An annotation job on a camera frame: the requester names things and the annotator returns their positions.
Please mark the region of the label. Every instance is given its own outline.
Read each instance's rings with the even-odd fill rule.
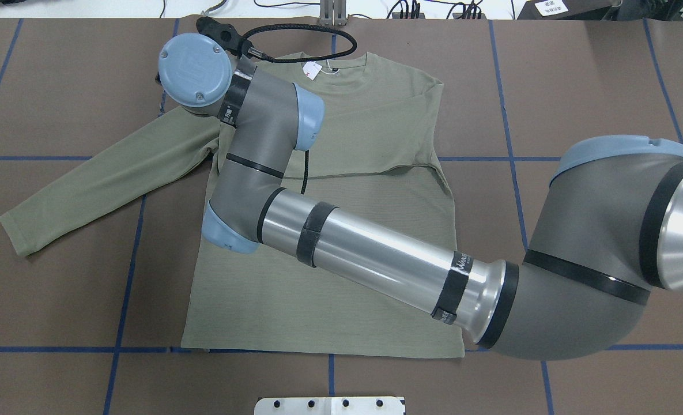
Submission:
[[[535,6],[542,16],[552,16],[569,11],[562,0],[547,0],[547,2],[536,3]]]
[[[320,68],[323,66],[315,63],[315,62],[306,62],[305,65],[303,65],[303,73],[305,76],[311,79],[313,81],[316,76],[318,76],[318,73],[320,72]]]

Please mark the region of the white label sticker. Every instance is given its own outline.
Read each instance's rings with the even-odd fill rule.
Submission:
[[[315,62],[306,62],[305,65],[303,65],[303,73],[305,73],[305,76],[312,80],[315,79],[316,76],[318,76],[318,73],[320,72],[320,68],[323,66],[315,63]]]
[[[562,0],[547,0],[546,2],[536,3],[535,5],[542,16],[557,15],[569,11]]]

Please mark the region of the coiled black cable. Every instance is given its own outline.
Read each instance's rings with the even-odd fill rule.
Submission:
[[[272,63],[297,63],[297,62],[310,62],[310,61],[325,61],[326,59],[341,58],[342,56],[351,55],[357,50],[357,40],[354,36],[348,34],[347,32],[339,31],[339,29],[334,29],[333,27],[324,26],[314,26],[313,24],[302,24],[302,23],[280,23],[280,24],[268,24],[267,26],[255,27],[251,31],[246,32],[239,40],[239,50],[245,40],[249,37],[256,35],[257,33],[270,32],[270,31],[311,31],[311,32],[326,32],[333,35],[339,35],[344,39],[348,40],[351,45],[348,50],[343,52],[331,53],[331,55],[324,56],[309,56],[306,58],[291,58],[291,59],[278,59],[261,52],[260,56],[256,56],[262,61],[272,62]]]

